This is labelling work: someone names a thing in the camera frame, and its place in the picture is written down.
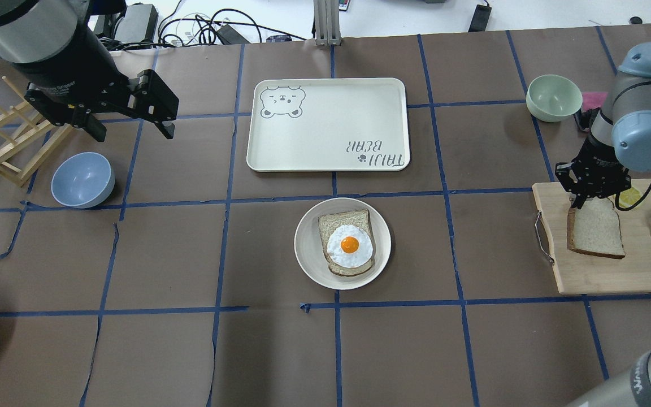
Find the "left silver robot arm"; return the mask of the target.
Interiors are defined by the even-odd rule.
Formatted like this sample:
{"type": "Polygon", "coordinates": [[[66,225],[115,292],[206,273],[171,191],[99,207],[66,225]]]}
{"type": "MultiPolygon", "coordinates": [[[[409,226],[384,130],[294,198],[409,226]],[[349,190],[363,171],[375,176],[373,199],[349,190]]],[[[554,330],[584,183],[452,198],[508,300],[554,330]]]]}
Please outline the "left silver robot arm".
{"type": "Polygon", "coordinates": [[[69,124],[96,141],[106,137],[97,114],[153,123],[173,139],[179,99],[155,70],[129,78],[90,30],[89,3],[0,1],[0,57],[29,82],[25,101],[51,124],[69,124]]]}

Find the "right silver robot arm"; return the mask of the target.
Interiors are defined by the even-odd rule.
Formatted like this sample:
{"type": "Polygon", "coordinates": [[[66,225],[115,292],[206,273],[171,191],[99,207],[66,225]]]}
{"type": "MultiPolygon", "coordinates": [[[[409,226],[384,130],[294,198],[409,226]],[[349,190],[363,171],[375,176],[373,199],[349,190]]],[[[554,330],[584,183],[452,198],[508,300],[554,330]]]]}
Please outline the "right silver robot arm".
{"type": "MultiPolygon", "coordinates": [[[[651,43],[626,54],[579,154],[556,165],[559,182],[572,195],[568,223],[587,201],[617,197],[630,188],[631,170],[651,172],[651,43]]],[[[571,405],[651,406],[651,350],[571,405]]]]}

